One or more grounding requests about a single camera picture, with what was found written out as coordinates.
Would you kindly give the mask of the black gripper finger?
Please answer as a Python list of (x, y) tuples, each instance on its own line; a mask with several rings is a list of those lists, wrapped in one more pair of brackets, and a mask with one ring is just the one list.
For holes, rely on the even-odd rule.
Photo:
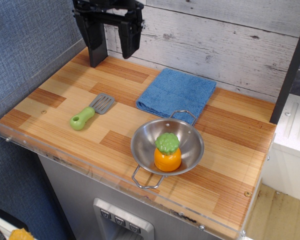
[(87, 11), (74, 11), (73, 13), (88, 50), (94, 54), (107, 54), (105, 29), (100, 18), (101, 13)]
[(122, 56), (124, 59), (130, 58), (139, 48), (143, 21), (129, 22), (122, 21), (118, 26), (118, 33)]

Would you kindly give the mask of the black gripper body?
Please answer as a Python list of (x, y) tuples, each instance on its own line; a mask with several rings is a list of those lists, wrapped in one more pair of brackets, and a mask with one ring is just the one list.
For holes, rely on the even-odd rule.
[(84, 25), (101, 23), (113, 26), (129, 24), (132, 28), (143, 26), (144, 5), (137, 0), (74, 0), (73, 14)]

